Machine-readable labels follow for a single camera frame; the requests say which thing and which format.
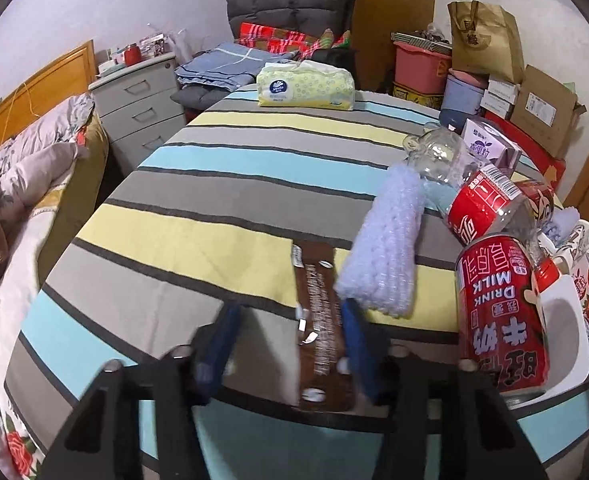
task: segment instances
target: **clear plastic bottle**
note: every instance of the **clear plastic bottle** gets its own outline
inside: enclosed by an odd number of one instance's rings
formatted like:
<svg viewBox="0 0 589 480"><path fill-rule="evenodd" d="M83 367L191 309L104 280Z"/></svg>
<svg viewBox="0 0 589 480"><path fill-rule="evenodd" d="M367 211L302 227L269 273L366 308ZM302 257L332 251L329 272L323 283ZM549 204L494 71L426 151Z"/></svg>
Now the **clear plastic bottle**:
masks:
<svg viewBox="0 0 589 480"><path fill-rule="evenodd" d="M535 264L543 259L528 198L489 161L472 153L460 136L437 128L404 141L407 164L423 180L425 196L464 244L506 232L524 244Z"/></svg>

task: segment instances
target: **shopping bag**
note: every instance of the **shopping bag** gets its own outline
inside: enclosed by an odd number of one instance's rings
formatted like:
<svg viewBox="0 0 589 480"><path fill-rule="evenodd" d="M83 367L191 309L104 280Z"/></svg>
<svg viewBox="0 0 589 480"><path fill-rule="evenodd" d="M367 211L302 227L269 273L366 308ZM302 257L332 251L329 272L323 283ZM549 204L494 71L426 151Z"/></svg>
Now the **shopping bag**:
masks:
<svg viewBox="0 0 589 480"><path fill-rule="evenodd" d="M512 83L523 80L521 37L514 16L498 5L452 2L452 68L492 74Z"/></svg>

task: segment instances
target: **white wall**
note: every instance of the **white wall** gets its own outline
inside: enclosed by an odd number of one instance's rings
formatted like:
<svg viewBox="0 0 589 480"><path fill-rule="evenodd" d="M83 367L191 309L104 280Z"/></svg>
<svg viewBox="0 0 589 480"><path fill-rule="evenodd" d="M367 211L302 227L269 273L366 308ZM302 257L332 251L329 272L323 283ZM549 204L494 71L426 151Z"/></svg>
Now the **white wall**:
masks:
<svg viewBox="0 0 589 480"><path fill-rule="evenodd" d="M232 38L225 0L13 0L0 17L0 97L76 46L95 51L186 28L196 50Z"/></svg>
<svg viewBox="0 0 589 480"><path fill-rule="evenodd" d="M447 4L435 0L434 21L450 36ZM516 17L526 64L536 66L561 82L575 82L580 102L587 107L565 161L559 186L565 198L589 153L589 25L570 0L480 0L501 5Z"/></svg>

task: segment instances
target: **gray chair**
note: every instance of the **gray chair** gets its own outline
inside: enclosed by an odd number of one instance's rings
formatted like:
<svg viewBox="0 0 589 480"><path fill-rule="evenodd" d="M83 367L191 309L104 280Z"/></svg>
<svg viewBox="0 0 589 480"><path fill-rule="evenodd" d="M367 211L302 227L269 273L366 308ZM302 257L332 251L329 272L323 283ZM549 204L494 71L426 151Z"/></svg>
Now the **gray chair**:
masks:
<svg viewBox="0 0 589 480"><path fill-rule="evenodd" d="M241 23L257 23L270 27L298 30L320 38L330 28L338 38L352 25L356 0L226 0L228 21L234 38L239 37ZM348 48L318 49L312 60L347 69L358 87L354 51ZM187 110L207 110L223 99L229 92L199 84L185 86L172 94L171 99Z"/></svg>

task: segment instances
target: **striped tablecloth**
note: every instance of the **striped tablecloth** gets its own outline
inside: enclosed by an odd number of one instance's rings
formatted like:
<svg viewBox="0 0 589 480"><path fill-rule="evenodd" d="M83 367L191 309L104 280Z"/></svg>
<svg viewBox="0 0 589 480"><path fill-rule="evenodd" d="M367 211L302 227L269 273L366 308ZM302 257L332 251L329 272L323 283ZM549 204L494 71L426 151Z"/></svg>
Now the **striped tablecloth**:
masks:
<svg viewBox="0 0 589 480"><path fill-rule="evenodd" d="M211 476L306 480L371 477L384 408L315 415L297 399L293 238L324 240L340 268L402 141L437 112L357 92L352 112L259 108L231 95L156 150L79 232L47 279L15 347L6 391L41 450L101 364L162 356L190 341L222 300L251 305L234 371L205 408L199 436ZM515 179L540 177L524 157ZM414 314L370 313L425 358L452 362L454 263L461 250L427 208L417 244ZM551 478L575 478L589 448L589 380L516 416ZM147 478L156 478L149 402L142 410ZM439 421L426 475L436 479Z"/></svg>

